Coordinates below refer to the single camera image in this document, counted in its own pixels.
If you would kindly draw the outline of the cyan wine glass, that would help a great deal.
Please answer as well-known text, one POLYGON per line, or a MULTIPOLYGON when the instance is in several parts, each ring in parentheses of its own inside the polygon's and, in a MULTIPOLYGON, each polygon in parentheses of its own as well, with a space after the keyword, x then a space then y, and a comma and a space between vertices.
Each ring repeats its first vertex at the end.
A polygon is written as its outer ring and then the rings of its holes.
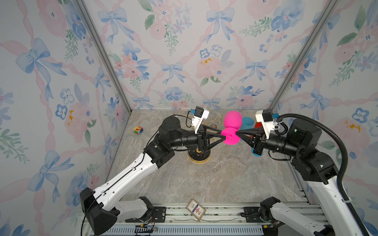
POLYGON ((253 148, 251 148, 251 153, 252 153, 254 156, 256 156, 256 157, 261 157, 261 155, 254 153, 254 149, 253 149, 253 148))

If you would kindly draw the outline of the light blue wine glass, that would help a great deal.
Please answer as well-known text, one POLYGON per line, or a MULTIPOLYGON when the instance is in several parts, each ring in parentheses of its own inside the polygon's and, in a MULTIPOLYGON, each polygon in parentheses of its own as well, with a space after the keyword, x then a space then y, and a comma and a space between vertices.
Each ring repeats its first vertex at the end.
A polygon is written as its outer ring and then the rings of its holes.
POLYGON ((243 117, 242 118, 242 125, 241 125, 241 130, 246 130, 246 129, 251 129, 254 128, 255 121, 251 117, 243 117))

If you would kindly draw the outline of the magenta wine glass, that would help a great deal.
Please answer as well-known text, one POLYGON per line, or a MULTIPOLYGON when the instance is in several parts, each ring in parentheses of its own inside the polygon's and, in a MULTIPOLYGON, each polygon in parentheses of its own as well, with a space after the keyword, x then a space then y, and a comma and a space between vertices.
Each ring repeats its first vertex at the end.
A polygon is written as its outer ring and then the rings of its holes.
POLYGON ((240 141, 240 137, 236 132, 242 126, 242 115, 237 111, 230 111, 224 117, 224 130, 221 132, 225 136, 224 143, 227 145, 235 145, 240 141))

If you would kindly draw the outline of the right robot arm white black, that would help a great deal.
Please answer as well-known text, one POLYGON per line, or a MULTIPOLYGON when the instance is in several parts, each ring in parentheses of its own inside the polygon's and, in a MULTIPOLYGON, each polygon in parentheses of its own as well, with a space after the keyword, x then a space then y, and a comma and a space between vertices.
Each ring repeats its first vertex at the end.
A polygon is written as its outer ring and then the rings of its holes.
POLYGON ((284 118, 289 117, 294 120, 290 127, 283 126, 284 133, 275 130, 273 134, 266 136, 266 129, 261 127, 240 130, 236 135, 250 145, 255 153, 266 149, 290 156, 291 165, 320 201, 328 223, 316 223, 275 197, 262 201, 259 212, 250 216, 260 216, 266 222, 285 224, 304 236, 370 235, 343 186, 348 153, 340 137, 320 122, 299 114, 281 115, 274 126, 277 127, 284 118), (334 140, 340 150, 342 163, 339 168, 328 154, 316 149, 323 132, 334 140))

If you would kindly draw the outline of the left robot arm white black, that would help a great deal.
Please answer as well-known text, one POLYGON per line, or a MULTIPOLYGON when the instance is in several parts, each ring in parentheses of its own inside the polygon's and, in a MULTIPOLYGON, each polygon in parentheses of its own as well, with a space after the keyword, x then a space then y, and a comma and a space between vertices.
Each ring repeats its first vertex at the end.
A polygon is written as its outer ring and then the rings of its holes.
POLYGON ((94 235, 104 234, 119 221, 151 221, 154 206, 146 197, 125 204, 121 204, 120 199, 142 179, 167 163, 175 152, 185 149, 208 151, 225 140, 221 131, 212 127, 200 125, 197 131, 184 130, 177 117, 164 119, 131 165, 96 189, 88 187, 80 193, 81 207, 94 235))

